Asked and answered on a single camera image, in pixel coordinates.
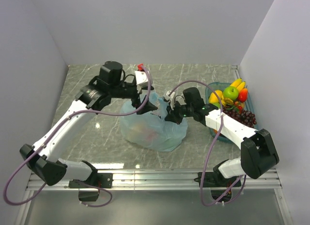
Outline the green fake custard apple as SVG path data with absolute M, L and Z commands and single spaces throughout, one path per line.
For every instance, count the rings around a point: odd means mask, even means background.
M 221 109 L 220 103 L 212 103 L 212 105 L 214 105 L 216 109 Z

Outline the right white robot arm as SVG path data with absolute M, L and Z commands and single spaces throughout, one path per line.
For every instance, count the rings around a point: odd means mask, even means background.
M 247 127 L 220 111 L 214 104 L 206 104 L 195 87 L 183 91 L 184 101 L 176 101 L 174 92 L 167 91 L 164 100 L 168 102 L 166 121 L 180 124 L 184 118 L 195 121 L 211 129 L 220 131 L 241 151 L 240 157 L 228 159 L 213 168 L 212 184 L 224 186 L 232 177 L 247 175 L 252 179 L 279 163 L 279 156 L 271 134 L 265 130 Z

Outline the light blue plastic bag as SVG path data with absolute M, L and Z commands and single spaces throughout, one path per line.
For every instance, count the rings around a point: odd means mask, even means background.
M 149 101 L 158 109 L 141 115 L 120 117 L 121 134 L 127 141 L 147 149 L 173 151 L 187 134 L 187 120 L 183 119 L 180 124 L 165 121 L 168 103 L 155 92 L 151 92 Z

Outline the purple fake grapes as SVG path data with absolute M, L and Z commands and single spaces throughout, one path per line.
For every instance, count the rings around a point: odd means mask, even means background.
M 247 127 L 254 128 L 257 124 L 255 114 L 242 106 L 225 106 L 223 112 Z

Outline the yellow fake bananas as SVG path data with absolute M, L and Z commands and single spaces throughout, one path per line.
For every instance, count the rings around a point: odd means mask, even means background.
M 243 79 L 241 78 L 236 79 L 234 82 L 230 84 L 230 86 L 235 87 L 238 90 L 238 92 L 240 92 L 245 87 L 245 85 L 246 82 L 243 81 Z

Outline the teal plastic fruit basket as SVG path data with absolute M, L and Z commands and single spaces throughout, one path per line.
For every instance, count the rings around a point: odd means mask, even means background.
M 215 93 L 209 88 L 206 89 L 205 95 L 209 103 L 220 107 L 219 100 L 216 97 L 218 95 L 221 98 L 223 111 L 226 115 L 247 127 L 256 127 L 257 121 L 245 81 L 239 78 L 231 84 L 213 82 L 210 87 L 215 90 Z

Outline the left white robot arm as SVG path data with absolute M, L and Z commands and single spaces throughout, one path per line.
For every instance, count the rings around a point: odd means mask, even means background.
M 81 181 L 86 187 L 97 186 L 98 170 L 92 164 L 62 160 L 61 155 L 77 132 L 96 115 L 102 114 L 112 99 L 130 99 L 137 115 L 157 109 L 149 102 L 148 94 L 140 98 L 142 90 L 150 93 L 154 89 L 149 70 L 139 65 L 133 77 L 132 82 L 126 82 L 122 64 L 105 62 L 99 75 L 81 88 L 51 130 L 33 145 L 21 147 L 20 154 L 28 168 L 48 186 L 61 180 Z

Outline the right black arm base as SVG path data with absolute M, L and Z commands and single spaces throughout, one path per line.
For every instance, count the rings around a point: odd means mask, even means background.
M 194 179 L 195 182 L 201 185 L 202 172 L 198 172 L 198 176 Z M 232 177 L 226 179 L 221 177 L 219 174 L 215 172 L 206 172 L 203 179 L 203 188 L 225 188 L 223 190 L 211 190 L 211 197 L 214 200 L 217 200 L 225 190 L 232 185 L 237 180 L 237 177 Z M 241 180 L 237 181 L 237 183 L 233 187 L 241 187 Z M 232 190 L 230 189 L 223 197 L 223 202 L 229 202 L 232 199 Z

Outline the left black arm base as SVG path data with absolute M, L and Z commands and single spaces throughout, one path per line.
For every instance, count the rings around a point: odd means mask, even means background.
M 78 198 L 81 202 L 95 202 L 99 198 L 98 188 L 110 189 L 112 187 L 112 173 L 92 174 L 87 180 L 69 181 L 69 189 L 78 189 Z

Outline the red orange fake pepper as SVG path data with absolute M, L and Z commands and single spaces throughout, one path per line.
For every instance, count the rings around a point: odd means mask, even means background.
M 243 88 L 239 91 L 238 101 L 244 103 L 248 99 L 248 89 Z

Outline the yellow fake mango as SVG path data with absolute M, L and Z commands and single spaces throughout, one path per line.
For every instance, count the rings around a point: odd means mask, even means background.
M 221 90 L 216 90 L 212 92 L 209 96 L 209 103 L 219 103 L 222 99 L 223 92 Z

